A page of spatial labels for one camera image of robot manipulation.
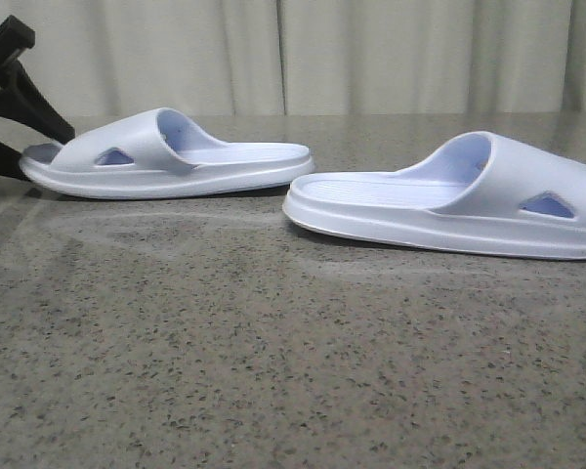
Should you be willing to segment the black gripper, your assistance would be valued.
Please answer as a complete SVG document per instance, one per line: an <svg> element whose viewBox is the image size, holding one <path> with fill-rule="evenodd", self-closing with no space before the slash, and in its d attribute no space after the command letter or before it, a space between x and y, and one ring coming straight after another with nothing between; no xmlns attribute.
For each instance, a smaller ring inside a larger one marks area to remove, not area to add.
<svg viewBox="0 0 586 469"><path fill-rule="evenodd" d="M74 128L46 101L31 81L19 56L35 45L35 31L13 15L0 23L0 117L30 127L61 144ZM22 175L21 153L0 142L0 175Z"/></svg>

